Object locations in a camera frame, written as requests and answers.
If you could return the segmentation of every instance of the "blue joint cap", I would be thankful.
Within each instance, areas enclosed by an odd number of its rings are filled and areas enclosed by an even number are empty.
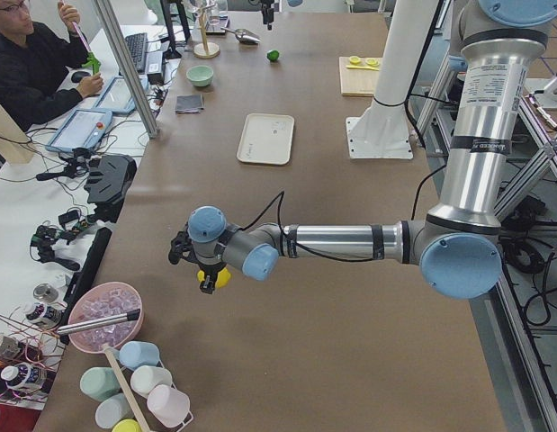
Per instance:
[[[197,243],[208,243],[217,239],[226,229],[224,213],[206,205],[192,212],[188,218],[188,235]]]
[[[557,0],[478,0],[482,11],[509,27],[534,27],[557,16]]]
[[[439,293],[472,299],[494,287],[502,261],[491,241],[477,234],[456,233],[439,238],[424,250],[420,270]]]
[[[450,69],[454,72],[465,72],[468,69],[468,63],[466,63],[464,57],[448,56],[448,63],[450,64]]]
[[[250,251],[244,260],[242,273],[257,281],[265,281],[268,275],[272,273],[276,261],[278,261],[278,251],[276,249],[266,243],[258,245]]]

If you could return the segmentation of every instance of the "label on robot arm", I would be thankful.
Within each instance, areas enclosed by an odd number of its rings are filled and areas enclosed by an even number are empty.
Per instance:
[[[460,107],[494,106],[517,112],[527,68],[523,65],[495,64],[469,67]]]

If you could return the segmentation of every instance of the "green lime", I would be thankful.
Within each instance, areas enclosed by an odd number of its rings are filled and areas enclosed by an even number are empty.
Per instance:
[[[278,52],[276,49],[270,49],[268,52],[266,52],[266,58],[270,61],[276,61],[279,57],[280,52]]]

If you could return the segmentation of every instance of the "man's hand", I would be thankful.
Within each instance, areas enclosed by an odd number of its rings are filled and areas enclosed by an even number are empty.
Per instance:
[[[76,87],[76,90],[80,93],[83,99],[86,99],[88,96],[96,95],[102,90],[102,86],[104,81],[100,76],[100,73],[92,76],[86,76],[82,78],[80,84]]]
[[[80,13],[78,13],[78,10],[73,5],[58,1],[58,15],[69,32],[76,31],[73,23],[80,23]]]

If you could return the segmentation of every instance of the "red object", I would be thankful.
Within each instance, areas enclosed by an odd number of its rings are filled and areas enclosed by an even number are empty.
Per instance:
[[[40,411],[0,404],[0,432],[32,432]]]

